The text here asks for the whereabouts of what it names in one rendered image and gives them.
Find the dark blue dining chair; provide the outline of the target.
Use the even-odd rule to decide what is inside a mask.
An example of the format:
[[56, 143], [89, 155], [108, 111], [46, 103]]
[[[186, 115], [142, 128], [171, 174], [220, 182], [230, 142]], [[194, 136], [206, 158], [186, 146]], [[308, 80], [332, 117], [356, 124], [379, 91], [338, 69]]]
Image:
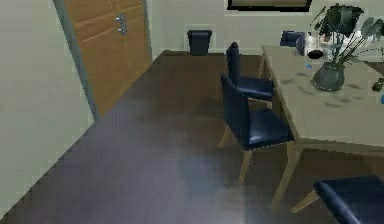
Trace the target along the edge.
[[280, 45], [294, 47], [297, 53], [303, 56], [305, 50], [305, 33], [284, 30], [281, 34]]
[[244, 149], [244, 157], [238, 177], [242, 184], [255, 150], [285, 144], [293, 149], [295, 138], [290, 127], [271, 109], [250, 109], [248, 97], [245, 96], [231, 80], [220, 76], [226, 129], [221, 144], [231, 133]]
[[274, 83], [271, 80], [242, 76], [238, 44], [232, 42], [226, 50], [228, 76], [232, 83], [248, 98], [272, 101]]
[[318, 199], [339, 224], [384, 224], [384, 180], [376, 175], [317, 181], [291, 212]]

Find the beige wooden dining table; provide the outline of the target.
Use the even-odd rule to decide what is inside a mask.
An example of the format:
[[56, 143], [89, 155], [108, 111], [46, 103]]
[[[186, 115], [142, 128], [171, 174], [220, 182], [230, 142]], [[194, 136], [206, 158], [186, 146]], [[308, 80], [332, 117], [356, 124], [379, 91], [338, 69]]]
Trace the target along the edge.
[[273, 109], [285, 115], [295, 137], [271, 201], [273, 211], [305, 149], [384, 157], [384, 104], [382, 94], [372, 90], [382, 75], [363, 62], [353, 63], [345, 68], [342, 89], [325, 92], [311, 83], [322, 65], [322, 60], [299, 56], [291, 47], [262, 47], [259, 75], [273, 80], [279, 99]]

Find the black framed wall picture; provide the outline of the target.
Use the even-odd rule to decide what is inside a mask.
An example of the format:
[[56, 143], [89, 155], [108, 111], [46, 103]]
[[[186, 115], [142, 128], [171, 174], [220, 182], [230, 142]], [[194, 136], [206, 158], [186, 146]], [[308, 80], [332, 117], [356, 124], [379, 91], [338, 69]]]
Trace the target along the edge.
[[227, 0], [233, 11], [308, 12], [312, 0]]

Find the dark blue waste bin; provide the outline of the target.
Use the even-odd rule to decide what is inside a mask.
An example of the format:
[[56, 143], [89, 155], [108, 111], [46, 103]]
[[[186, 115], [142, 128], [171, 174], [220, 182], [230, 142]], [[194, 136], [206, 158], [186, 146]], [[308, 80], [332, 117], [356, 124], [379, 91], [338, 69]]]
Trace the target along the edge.
[[206, 56], [208, 54], [212, 36], [211, 30], [189, 30], [187, 36], [192, 56]]

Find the white pink object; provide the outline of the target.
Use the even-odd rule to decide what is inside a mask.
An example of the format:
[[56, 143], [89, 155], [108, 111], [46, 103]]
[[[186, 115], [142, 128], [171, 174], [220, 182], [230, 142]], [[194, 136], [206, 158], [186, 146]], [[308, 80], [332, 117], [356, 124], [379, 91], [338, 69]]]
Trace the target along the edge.
[[352, 49], [362, 39], [361, 31], [353, 32], [349, 37], [344, 34], [333, 32], [329, 38], [324, 34], [320, 35], [318, 32], [311, 32], [305, 35], [304, 38], [304, 54], [319, 50], [325, 56], [332, 57], [331, 46], [333, 44], [340, 43], [340, 51], [344, 51], [346, 48]]

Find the brown wooden room door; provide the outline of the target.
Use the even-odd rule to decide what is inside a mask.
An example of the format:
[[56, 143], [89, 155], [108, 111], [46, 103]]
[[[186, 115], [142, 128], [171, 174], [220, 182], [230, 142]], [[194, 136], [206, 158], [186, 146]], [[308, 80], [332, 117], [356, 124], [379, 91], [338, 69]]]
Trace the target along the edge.
[[[94, 119], [151, 64], [144, 0], [53, 0]], [[123, 13], [127, 33], [115, 20]]]

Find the green house plant grey pot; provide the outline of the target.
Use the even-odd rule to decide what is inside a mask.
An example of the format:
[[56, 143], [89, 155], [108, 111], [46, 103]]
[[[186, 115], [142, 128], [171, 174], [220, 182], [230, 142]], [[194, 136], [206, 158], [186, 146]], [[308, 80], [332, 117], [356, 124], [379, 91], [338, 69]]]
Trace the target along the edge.
[[344, 34], [349, 37], [353, 32], [361, 31], [362, 39], [352, 49], [346, 48], [340, 51], [341, 44], [333, 44], [332, 57], [323, 63], [320, 69], [314, 74], [311, 83], [322, 91], [336, 92], [342, 89], [345, 82], [345, 64], [359, 61], [359, 55], [368, 50], [358, 51], [360, 47], [369, 41], [380, 41], [384, 37], [384, 19], [368, 17], [360, 28], [356, 25], [364, 10], [357, 6], [340, 5], [324, 6], [314, 17], [310, 25], [313, 30], [327, 38], [333, 32]]

